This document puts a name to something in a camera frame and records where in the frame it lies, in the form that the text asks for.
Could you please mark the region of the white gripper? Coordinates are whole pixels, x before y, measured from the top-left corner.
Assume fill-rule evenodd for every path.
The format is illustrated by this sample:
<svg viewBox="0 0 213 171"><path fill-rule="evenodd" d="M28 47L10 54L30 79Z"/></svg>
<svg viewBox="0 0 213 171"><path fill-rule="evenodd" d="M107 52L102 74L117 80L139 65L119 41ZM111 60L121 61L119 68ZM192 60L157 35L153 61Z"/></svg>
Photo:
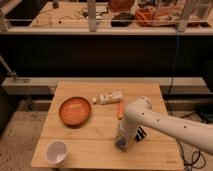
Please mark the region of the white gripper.
<svg viewBox="0 0 213 171"><path fill-rule="evenodd" d="M131 123L127 119L123 118L117 126L116 147L121 150L125 150L127 144L134 139L137 130L137 124Z"/></svg>

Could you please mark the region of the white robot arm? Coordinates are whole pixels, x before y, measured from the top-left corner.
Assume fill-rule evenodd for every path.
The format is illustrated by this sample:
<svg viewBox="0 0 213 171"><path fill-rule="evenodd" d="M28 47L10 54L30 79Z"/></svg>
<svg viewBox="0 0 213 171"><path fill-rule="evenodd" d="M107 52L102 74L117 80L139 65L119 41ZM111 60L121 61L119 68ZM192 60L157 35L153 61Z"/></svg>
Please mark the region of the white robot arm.
<svg viewBox="0 0 213 171"><path fill-rule="evenodd" d="M163 115L142 96L128 103L118 124L115 144L125 150L140 126L146 126L213 155L213 125Z"/></svg>

